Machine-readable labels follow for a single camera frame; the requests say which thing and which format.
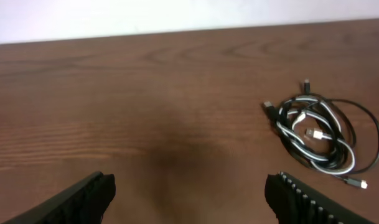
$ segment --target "tabletop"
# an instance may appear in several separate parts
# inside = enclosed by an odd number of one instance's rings
[[[306,169],[261,108],[312,91],[379,119],[379,19],[0,45],[0,222],[96,170],[116,177],[103,223],[278,223],[283,170],[379,223],[368,189]],[[339,105],[376,153],[373,122]]]

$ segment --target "black cable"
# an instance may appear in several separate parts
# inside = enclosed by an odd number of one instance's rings
[[[349,158],[349,152],[351,152],[351,158],[354,159],[352,149],[356,146],[357,135],[348,117],[334,104],[334,102],[348,103],[360,108],[362,111],[366,112],[375,123],[378,133],[377,154],[373,161],[362,169],[352,170],[354,164],[351,164],[352,167],[343,168]],[[271,120],[271,124],[279,133],[279,137],[281,138],[284,147],[293,158],[308,168],[332,174],[348,184],[366,188],[367,184],[365,181],[351,179],[342,175],[366,172],[374,167],[379,160],[379,122],[369,110],[359,103],[350,100],[329,99],[322,95],[311,93],[308,80],[304,83],[304,94],[296,95],[289,100],[283,101],[280,104],[279,110],[275,109],[270,102],[265,103],[264,106],[267,109],[266,112]],[[298,115],[294,118],[290,118],[288,116],[289,114]],[[312,148],[306,146],[298,136],[296,137],[296,134],[292,131],[292,124],[301,122],[299,120],[304,119],[306,114],[307,116],[313,116],[317,119],[317,123],[321,129],[321,131],[318,131],[317,133],[319,137],[332,140],[327,153],[316,153]],[[348,144],[346,144],[346,141],[344,140],[339,128],[339,121],[335,115],[338,115],[338,117],[342,119],[349,130],[350,143]]]

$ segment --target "wood grain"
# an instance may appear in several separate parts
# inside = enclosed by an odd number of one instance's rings
[[[271,131],[260,103],[305,78],[379,119],[379,20],[0,45],[0,222],[101,170],[104,223],[277,223],[264,182],[285,170],[379,223],[379,164],[355,189]],[[343,109],[365,165],[373,123]]]

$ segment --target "bundle of cables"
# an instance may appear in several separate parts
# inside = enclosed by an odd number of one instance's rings
[[[378,134],[378,150],[374,160],[366,167],[354,170],[355,154],[353,149],[357,143],[355,130],[346,115],[334,102],[349,103],[366,112],[375,123]],[[367,188],[364,180],[348,177],[350,174],[360,174],[371,169],[379,160],[379,123],[376,117],[362,105],[343,99],[328,99],[319,94],[311,93],[310,83],[304,82],[304,94],[292,97],[275,108],[272,103],[264,103],[266,114],[271,125],[278,132],[279,137],[290,153],[302,165],[333,175],[350,185]],[[350,133],[350,142],[342,134],[342,126],[337,116],[345,123]],[[314,118],[320,129],[307,129],[306,135],[316,139],[330,140],[328,152],[317,153],[307,146],[294,128],[306,117]]]

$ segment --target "white wall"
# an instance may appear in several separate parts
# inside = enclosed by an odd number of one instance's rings
[[[0,0],[0,43],[379,17],[379,0]]]

